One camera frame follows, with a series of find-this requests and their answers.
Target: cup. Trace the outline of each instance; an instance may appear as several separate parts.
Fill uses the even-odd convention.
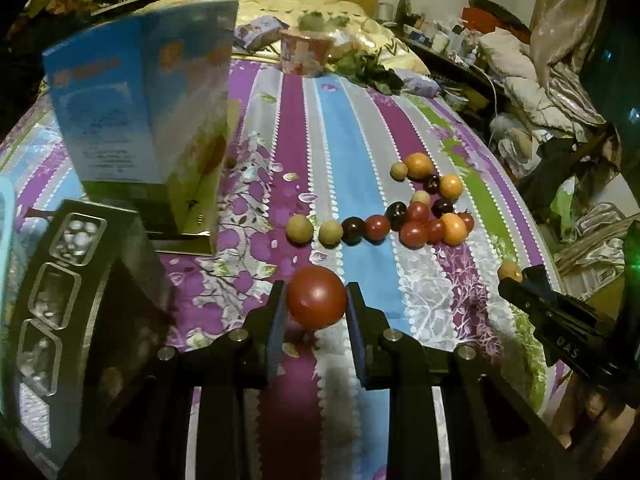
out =
[[[334,38],[323,32],[280,31],[280,62],[285,74],[317,77],[324,73]]]
[[[394,20],[393,4],[379,3],[376,21],[380,23],[392,22]]]
[[[431,48],[436,54],[442,54],[444,49],[447,47],[447,43],[449,43],[449,38],[444,32],[438,32],[433,37],[433,44]]]

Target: light blue stripe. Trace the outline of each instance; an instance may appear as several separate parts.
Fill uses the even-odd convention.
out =
[[[316,85],[340,218],[358,216],[366,219],[373,214],[384,214],[385,207],[369,153],[340,80],[334,75],[323,76],[316,80]],[[398,290],[398,273],[390,239],[378,246],[365,240],[354,247],[344,244],[342,254],[345,280],[358,282],[367,305],[383,310],[392,327],[410,333],[402,294]],[[361,478],[369,480],[386,463],[388,390],[360,390],[358,405],[362,430]]]

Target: round fruit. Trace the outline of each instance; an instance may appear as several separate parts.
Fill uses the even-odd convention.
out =
[[[427,243],[437,244],[442,241],[446,228],[444,222],[439,218],[432,218],[424,226],[427,231]]]
[[[295,244],[306,244],[314,236],[314,226],[304,215],[293,215],[287,222],[287,237]]]
[[[364,229],[367,240],[379,242],[389,234],[391,224],[384,215],[371,215],[364,222]]]
[[[396,162],[391,166],[391,171],[389,171],[389,173],[391,174],[391,178],[402,181],[406,179],[408,171],[409,168],[404,162]]]
[[[424,205],[429,205],[431,203],[431,197],[429,193],[419,189],[411,195],[411,202],[422,202]]]
[[[388,218],[391,228],[399,231],[406,220],[406,206],[403,202],[393,202],[386,208],[385,216]]]
[[[412,153],[404,160],[404,163],[409,169],[409,178],[414,180],[424,180],[433,171],[433,163],[424,153]]]
[[[424,190],[430,195],[440,192],[440,177],[436,174],[428,174],[424,180]]]
[[[340,278],[329,269],[308,266],[297,270],[287,286],[292,317],[308,330],[320,330],[339,321],[347,307]]]
[[[442,215],[442,222],[444,223],[444,238],[442,241],[450,246],[460,245],[466,238],[466,227],[458,215],[454,213],[444,213]]]
[[[462,181],[451,173],[440,179],[440,194],[449,200],[455,200],[462,195]]]
[[[522,271],[515,262],[511,260],[505,260],[502,262],[500,268],[498,268],[498,279],[513,278],[518,283],[522,283]]]
[[[437,218],[440,218],[444,213],[453,213],[453,203],[446,198],[439,198],[431,206],[431,212]]]
[[[337,244],[344,234],[340,222],[337,220],[327,220],[323,222],[318,231],[318,241],[327,247]]]
[[[364,220],[357,216],[350,216],[342,221],[342,241],[347,245],[355,245],[364,236]]]
[[[429,206],[422,202],[411,202],[406,209],[406,219],[409,222],[422,222],[426,224],[429,216]]]
[[[462,221],[465,223],[466,232],[470,233],[471,229],[473,229],[474,225],[476,225],[476,221],[471,216],[471,213],[469,211],[465,211],[463,213],[458,213],[458,216],[462,218]]]
[[[410,249],[420,249],[427,241],[427,233],[422,222],[407,222],[400,229],[400,241]]]

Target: striped bedspread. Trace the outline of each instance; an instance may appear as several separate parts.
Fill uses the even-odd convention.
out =
[[[527,317],[498,295],[497,268],[505,259],[520,267],[544,264],[557,290],[558,277],[501,166],[443,101],[388,97],[335,75],[304,79],[238,60],[229,96],[241,101],[233,143],[238,164],[218,197],[218,253],[161,254],[179,291],[171,344],[185,350],[209,344],[261,305],[274,280],[312,263],[359,282],[369,306],[425,345],[451,350],[475,342],[534,409],[544,405],[553,370]],[[309,215],[318,227],[408,203],[414,184],[391,179],[389,168],[424,151],[441,175],[457,173],[464,183],[456,208],[468,210],[476,227],[462,246],[412,251],[394,233],[379,246],[333,250],[287,242],[284,225],[293,214]],[[15,227],[29,253],[46,222],[25,219],[27,209],[55,209],[63,198],[82,195],[46,96],[0,146],[0,168],[15,182]],[[245,393],[254,478],[383,478],[388,392],[359,387],[346,323],[314,336],[292,327],[286,341],[274,383]]]

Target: toy box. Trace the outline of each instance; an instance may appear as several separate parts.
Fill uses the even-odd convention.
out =
[[[178,234],[223,161],[235,0],[161,0],[44,52],[60,131],[91,200]]]

